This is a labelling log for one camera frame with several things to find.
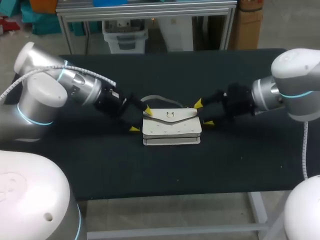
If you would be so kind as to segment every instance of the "plastic container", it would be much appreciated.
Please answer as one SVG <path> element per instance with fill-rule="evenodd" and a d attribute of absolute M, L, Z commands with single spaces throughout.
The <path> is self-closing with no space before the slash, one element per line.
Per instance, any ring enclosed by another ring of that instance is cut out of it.
<path fill-rule="evenodd" d="M 161 17 L 157 22 L 168 52 L 194 50 L 191 16 Z"/>
<path fill-rule="evenodd" d="M 135 27 L 110 27 L 102 21 L 104 40 L 108 42 L 112 54 L 144 54 L 148 29 L 137 30 Z"/>
<path fill-rule="evenodd" d="M 127 0 L 93 0 L 95 7 L 108 7 L 126 4 Z"/>

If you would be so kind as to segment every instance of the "white plastic bin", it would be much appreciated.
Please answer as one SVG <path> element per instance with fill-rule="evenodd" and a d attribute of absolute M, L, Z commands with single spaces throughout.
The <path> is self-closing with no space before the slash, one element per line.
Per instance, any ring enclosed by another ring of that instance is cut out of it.
<path fill-rule="evenodd" d="M 157 22 L 168 52 L 194 50 L 191 16 L 160 17 Z"/>
<path fill-rule="evenodd" d="M 123 32 L 106 29 L 106 22 L 102 21 L 104 40 L 109 44 L 112 54 L 144 54 L 148 29 L 130 31 L 132 27 L 121 27 Z"/>

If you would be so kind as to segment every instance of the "blue light ring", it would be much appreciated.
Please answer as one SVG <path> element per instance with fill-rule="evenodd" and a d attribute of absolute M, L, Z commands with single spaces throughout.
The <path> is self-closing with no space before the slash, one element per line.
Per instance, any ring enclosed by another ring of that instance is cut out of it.
<path fill-rule="evenodd" d="M 52 121 L 52 122 L 48 122 L 48 123 L 42 123 L 42 122 L 38 122 L 38 121 L 33 121 L 33 120 L 31 120 L 30 118 L 26 117 L 26 116 L 21 112 L 21 110 L 20 110 L 20 108 L 19 108 L 19 103 L 16 105 L 16 108 L 18 109 L 18 112 L 19 112 L 19 114 L 21 115 L 21 117 L 22 117 L 23 119 L 25 119 L 26 121 L 28 121 L 29 123 L 37 124 L 37 125 L 40 125 L 40 126 L 48 126 L 48 125 L 50 125 L 50 124 L 53 123 L 53 121 Z"/>

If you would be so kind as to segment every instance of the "table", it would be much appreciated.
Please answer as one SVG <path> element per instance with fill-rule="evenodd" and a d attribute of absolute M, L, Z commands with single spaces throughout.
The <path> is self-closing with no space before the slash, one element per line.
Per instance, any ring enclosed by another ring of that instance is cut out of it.
<path fill-rule="evenodd" d="M 161 95 L 192 106 L 201 96 L 233 82 L 250 86 L 271 74 L 271 63 L 284 49 L 198 51 L 163 54 L 66 55 L 76 66 L 116 81 L 137 97 Z M 14 89 L 7 104 L 17 103 Z M 126 119 L 142 118 L 134 107 Z M 301 151 L 304 125 L 284 109 L 234 124 L 204 130 L 201 143 L 144 146 L 140 133 L 123 131 L 93 107 L 69 100 L 47 135 L 37 142 L 1 143 L 1 150 L 39 154 L 65 173 L 77 200 L 249 192 L 254 224 L 90 232 L 89 239 L 195 233 L 259 231 L 271 240 L 282 227 L 288 194 L 267 215 L 260 191 L 292 190 L 303 181 Z M 309 123 L 308 175 L 320 173 L 320 121 Z"/>
<path fill-rule="evenodd" d="M 220 49 L 223 50 L 228 48 L 236 5 L 236 0 L 177 0 L 166 2 L 128 0 L 128 3 L 124 5 L 94 7 L 92 0 L 59 0 L 56 13 L 70 54 L 75 53 L 68 26 L 70 22 L 84 22 L 85 52 L 87 53 L 90 44 L 88 23 L 90 21 L 214 15 L 226 16 L 220 44 Z"/>

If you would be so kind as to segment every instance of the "cardboard box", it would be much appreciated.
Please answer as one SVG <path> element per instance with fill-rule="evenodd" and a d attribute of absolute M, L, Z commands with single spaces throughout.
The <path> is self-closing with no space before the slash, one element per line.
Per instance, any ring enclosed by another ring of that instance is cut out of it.
<path fill-rule="evenodd" d="M 264 0 L 238 0 L 238 7 L 243 12 L 261 10 Z"/>
<path fill-rule="evenodd" d="M 37 14 L 55 14 L 58 0 L 29 0 Z"/>
<path fill-rule="evenodd" d="M 228 49 L 257 49 L 263 10 L 244 12 L 237 10 L 234 15 Z"/>

